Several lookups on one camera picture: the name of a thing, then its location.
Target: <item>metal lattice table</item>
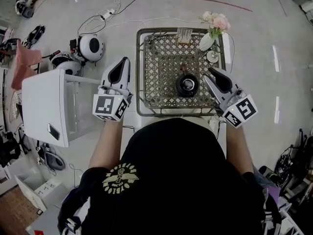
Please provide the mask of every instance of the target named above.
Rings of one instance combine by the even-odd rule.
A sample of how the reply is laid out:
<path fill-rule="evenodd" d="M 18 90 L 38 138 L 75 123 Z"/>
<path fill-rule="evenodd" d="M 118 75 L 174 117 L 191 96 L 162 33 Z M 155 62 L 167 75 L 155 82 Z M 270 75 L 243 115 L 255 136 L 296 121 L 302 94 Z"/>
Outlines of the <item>metal lattice table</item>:
<path fill-rule="evenodd" d="M 192 28 L 190 44 L 177 43 L 177 28 L 146 28 L 137 33 L 136 40 L 136 108 L 140 116 L 211 116 L 215 100 L 202 81 L 209 67 L 225 70 L 223 39 L 220 36 L 209 50 L 219 55 L 219 61 L 209 63 L 199 50 L 207 29 Z M 186 64 L 199 89 L 193 98 L 179 97 L 175 82 Z"/>

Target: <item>pink cloth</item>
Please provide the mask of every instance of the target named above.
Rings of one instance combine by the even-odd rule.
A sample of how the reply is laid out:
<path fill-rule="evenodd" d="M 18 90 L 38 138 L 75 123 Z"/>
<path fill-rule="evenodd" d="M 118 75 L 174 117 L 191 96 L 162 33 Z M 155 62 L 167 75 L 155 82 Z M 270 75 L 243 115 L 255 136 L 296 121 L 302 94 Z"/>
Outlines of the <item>pink cloth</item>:
<path fill-rule="evenodd" d="M 40 50 L 30 50 L 17 42 L 17 51 L 15 56 L 15 72 L 11 88 L 15 91 L 22 89 L 22 81 L 25 78 L 36 75 L 37 73 L 30 67 L 42 62 Z"/>

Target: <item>black t-shirt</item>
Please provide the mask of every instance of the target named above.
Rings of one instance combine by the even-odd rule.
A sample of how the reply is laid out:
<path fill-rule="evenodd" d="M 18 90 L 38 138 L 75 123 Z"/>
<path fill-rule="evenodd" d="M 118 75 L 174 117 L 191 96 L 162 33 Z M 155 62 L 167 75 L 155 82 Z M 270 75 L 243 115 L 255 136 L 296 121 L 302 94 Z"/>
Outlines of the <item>black t-shirt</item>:
<path fill-rule="evenodd" d="M 262 188 L 208 129 L 173 118 L 139 130 L 112 170 L 88 169 L 59 229 L 90 196 L 84 234 L 262 234 Z"/>

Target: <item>white vase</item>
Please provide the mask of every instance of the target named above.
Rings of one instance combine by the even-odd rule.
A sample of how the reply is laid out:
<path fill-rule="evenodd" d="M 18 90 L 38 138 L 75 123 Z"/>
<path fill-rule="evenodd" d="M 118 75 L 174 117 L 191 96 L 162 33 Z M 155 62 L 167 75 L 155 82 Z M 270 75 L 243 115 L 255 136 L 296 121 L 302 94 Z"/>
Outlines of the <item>white vase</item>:
<path fill-rule="evenodd" d="M 209 49 L 215 41 L 216 38 L 211 37 L 211 33 L 206 33 L 202 38 L 199 43 L 199 49 L 202 51 L 206 51 Z"/>

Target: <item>forearm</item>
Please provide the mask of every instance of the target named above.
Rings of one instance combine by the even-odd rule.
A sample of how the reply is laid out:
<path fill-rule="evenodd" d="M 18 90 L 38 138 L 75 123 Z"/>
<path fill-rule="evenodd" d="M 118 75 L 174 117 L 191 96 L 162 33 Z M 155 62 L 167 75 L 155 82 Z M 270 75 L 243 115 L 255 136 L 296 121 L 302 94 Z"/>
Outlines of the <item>forearm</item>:
<path fill-rule="evenodd" d="M 118 165 L 123 132 L 123 119 L 120 122 L 107 121 L 92 154 L 89 168 L 112 169 Z"/>
<path fill-rule="evenodd" d="M 226 159 L 244 174 L 253 173 L 253 164 L 242 127 L 235 129 L 230 124 L 226 127 Z"/>

